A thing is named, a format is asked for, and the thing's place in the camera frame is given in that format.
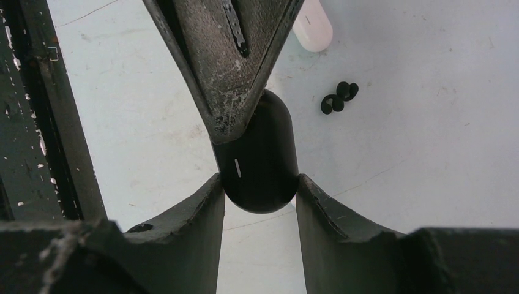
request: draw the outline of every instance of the bolt hole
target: bolt hole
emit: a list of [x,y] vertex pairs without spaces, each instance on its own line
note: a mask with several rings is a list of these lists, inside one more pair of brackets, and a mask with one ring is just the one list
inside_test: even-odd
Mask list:
[[131,228],[130,230],[128,230],[128,233],[141,233],[141,232],[149,231],[152,228],[153,228],[153,225],[140,224],[140,225],[136,225],[133,228]]

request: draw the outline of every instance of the v-shaped metal jaw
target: v-shaped metal jaw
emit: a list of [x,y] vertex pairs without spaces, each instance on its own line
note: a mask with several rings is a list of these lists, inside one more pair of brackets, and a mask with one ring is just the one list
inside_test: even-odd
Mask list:
[[239,138],[302,0],[143,0],[215,145]]

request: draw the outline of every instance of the white floor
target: white floor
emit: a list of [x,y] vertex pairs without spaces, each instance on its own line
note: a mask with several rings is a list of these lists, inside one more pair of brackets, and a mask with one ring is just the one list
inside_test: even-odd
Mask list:
[[[519,227],[519,2],[321,2],[332,45],[311,54],[291,34],[267,86],[292,114],[300,172],[402,232]],[[217,172],[207,132],[141,1],[48,3],[107,213],[126,230]],[[342,80],[358,97],[323,115]],[[219,293],[305,293],[290,206],[258,216],[227,201],[220,260]]]

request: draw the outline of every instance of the black cylinder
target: black cylinder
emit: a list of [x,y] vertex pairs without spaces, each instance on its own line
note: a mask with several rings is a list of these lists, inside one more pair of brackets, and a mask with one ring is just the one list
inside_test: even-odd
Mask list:
[[213,145],[223,189],[251,213],[284,207],[297,191],[296,145],[287,107],[264,90],[243,136]]

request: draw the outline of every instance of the white bottle cap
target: white bottle cap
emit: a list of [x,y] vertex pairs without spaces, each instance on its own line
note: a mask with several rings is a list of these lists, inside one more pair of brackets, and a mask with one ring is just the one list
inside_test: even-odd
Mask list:
[[304,0],[292,26],[299,43],[310,52],[320,52],[332,43],[334,29],[319,0]]

